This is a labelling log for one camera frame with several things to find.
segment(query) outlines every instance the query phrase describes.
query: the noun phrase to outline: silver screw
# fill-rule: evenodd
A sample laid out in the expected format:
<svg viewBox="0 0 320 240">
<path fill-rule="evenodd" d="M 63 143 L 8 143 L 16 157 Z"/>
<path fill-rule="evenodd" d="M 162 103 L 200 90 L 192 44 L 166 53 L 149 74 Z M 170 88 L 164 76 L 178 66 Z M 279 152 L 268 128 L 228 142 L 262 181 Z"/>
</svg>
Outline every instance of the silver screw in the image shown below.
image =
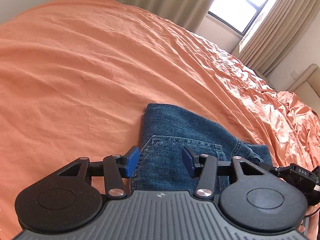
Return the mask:
<svg viewBox="0 0 320 240">
<path fill-rule="evenodd" d="M 124 194 L 124 191 L 120 188 L 113 188 L 113 189 L 109 190 L 108 193 L 110 196 L 120 197 Z"/>
<path fill-rule="evenodd" d="M 212 191 L 206 188 L 198 189 L 196 194 L 200 197 L 209 197 L 212 195 Z"/>
</svg>

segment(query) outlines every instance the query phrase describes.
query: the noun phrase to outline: window frame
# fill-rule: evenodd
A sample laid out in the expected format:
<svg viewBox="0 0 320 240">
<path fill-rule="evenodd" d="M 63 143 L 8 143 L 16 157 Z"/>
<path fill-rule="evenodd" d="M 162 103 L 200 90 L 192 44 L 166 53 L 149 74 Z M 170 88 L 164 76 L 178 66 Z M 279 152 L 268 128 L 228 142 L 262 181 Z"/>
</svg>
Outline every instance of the window frame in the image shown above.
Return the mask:
<svg viewBox="0 0 320 240">
<path fill-rule="evenodd" d="M 262 9 L 264 8 L 264 6 L 266 5 L 266 3 L 268 2 L 268 0 L 265 0 L 264 3 L 261 6 L 257 6 L 255 5 L 253 2 L 251 2 L 250 0 L 245 0 L 247 3 L 249 3 L 253 8 L 256 9 L 256 13 L 255 15 L 252 17 L 252 19 L 250 20 L 250 22 L 247 24 L 246 28 L 244 29 L 243 32 L 237 30 L 235 27 L 233 27 L 231 24 L 229 24 L 228 22 L 226 22 L 224 19 L 220 18 L 219 16 L 215 15 L 214 13 L 212 13 L 211 11 L 208 11 L 208 14 L 215 17 L 216 19 L 218 19 L 219 21 L 221 21 L 222 23 L 224 23 L 225 25 L 227 25 L 229 28 L 233 29 L 236 33 L 238 33 L 239 35 L 241 35 L 242 37 L 247 33 L 247 31 L 250 29 L 252 23 L 255 21 L 255 19 L 258 17 L 259 13 L 262 11 Z"/>
</svg>

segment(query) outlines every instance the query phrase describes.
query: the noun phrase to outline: finger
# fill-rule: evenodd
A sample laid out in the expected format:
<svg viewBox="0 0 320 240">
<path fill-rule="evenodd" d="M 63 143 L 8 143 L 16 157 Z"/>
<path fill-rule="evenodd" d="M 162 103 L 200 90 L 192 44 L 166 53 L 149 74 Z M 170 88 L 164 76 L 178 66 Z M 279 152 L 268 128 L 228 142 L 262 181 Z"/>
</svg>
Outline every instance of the finger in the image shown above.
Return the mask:
<svg viewBox="0 0 320 240">
<path fill-rule="evenodd" d="M 310 217 L 308 235 L 307 235 L 307 238 L 309 240 L 317 239 L 318 225 L 319 225 L 319 212 L 317 212 L 316 214 Z"/>
<path fill-rule="evenodd" d="M 310 207 L 308 207 L 307 212 L 306 212 L 306 216 L 312 214 L 314 211 L 317 210 L 317 208 L 318 208 L 318 207 L 316 207 L 316 206 L 310 206 Z"/>
<path fill-rule="evenodd" d="M 304 232 L 304 229 L 305 229 L 304 226 L 299 226 L 299 227 L 298 227 L 298 231 L 299 231 L 300 233 L 303 233 L 303 232 Z"/>
</svg>

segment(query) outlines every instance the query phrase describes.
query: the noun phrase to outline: wrinkled fabric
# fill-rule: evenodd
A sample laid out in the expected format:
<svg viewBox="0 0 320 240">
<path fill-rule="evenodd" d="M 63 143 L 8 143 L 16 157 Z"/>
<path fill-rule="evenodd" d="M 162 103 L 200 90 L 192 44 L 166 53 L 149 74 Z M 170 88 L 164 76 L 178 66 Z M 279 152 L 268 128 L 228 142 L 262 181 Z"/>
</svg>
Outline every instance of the wrinkled fabric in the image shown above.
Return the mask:
<svg viewBox="0 0 320 240">
<path fill-rule="evenodd" d="M 21 190 L 80 156 L 102 161 L 138 145 L 149 103 L 265 144 L 274 165 L 319 165 L 311 109 L 213 43 L 113 0 L 57 0 L 0 26 L 0 239 L 21 230 Z"/>
<path fill-rule="evenodd" d="M 182 161 L 182 149 L 209 154 L 218 161 L 241 156 L 259 164 L 272 165 L 266 145 L 250 145 L 212 122 L 178 106 L 149 104 L 144 114 L 139 163 L 130 179 L 131 190 L 188 190 L 199 181 L 192 179 Z M 229 186 L 229 178 L 218 176 L 215 194 Z"/>
</svg>

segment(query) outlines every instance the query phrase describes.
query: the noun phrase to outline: blue jeans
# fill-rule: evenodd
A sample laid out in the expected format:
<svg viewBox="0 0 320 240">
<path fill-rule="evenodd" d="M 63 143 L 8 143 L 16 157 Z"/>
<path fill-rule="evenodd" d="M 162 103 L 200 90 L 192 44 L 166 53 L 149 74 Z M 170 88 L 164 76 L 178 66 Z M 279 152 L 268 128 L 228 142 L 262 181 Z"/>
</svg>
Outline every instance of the blue jeans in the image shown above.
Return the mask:
<svg viewBox="0 0 320 240">
<path fill-rule="evenodd" d="M 144 114 L 139 163 L 130 189 L 194 191 L 198 178 L 185 168 L 182 147 L 196 154 L 210 154 L 219 161 L 241 156 L 258 164 L 272 165 L 266 145 L 251 145 L 231 135 L 221 125 L 178 106 L 149 104 Z M 229 185 L 228 177 L 217 177 L 215 193 Z"/>
</svg>

